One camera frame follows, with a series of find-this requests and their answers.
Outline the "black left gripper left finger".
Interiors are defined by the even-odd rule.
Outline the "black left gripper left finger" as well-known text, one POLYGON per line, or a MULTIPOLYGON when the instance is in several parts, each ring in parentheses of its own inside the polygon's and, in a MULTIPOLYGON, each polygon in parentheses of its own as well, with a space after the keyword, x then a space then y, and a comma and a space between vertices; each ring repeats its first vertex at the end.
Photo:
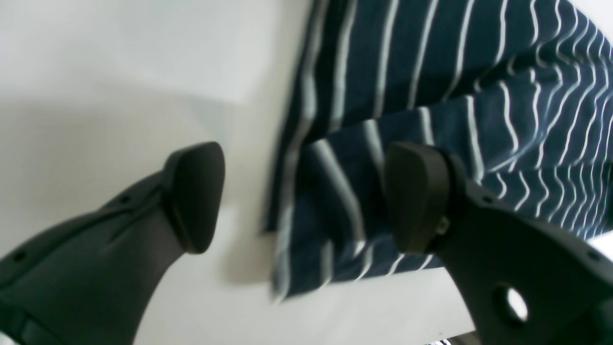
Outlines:
POLYGON ((205 253, 224 187, 217 142, 185 147, 100 209, 1 260, 1 335, 18 345, 131 345, 167 269, 205 253))

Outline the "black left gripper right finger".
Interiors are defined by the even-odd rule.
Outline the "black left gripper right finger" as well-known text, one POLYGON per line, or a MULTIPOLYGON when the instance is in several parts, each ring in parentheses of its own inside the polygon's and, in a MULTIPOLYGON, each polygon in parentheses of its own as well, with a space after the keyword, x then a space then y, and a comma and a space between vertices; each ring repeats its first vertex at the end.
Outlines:
POLYGON ((469 179, 458 156, 390 144, 385 197, 397 249, 441 260, 482 345, 612 343, 611 260, 517 214, 469 179))

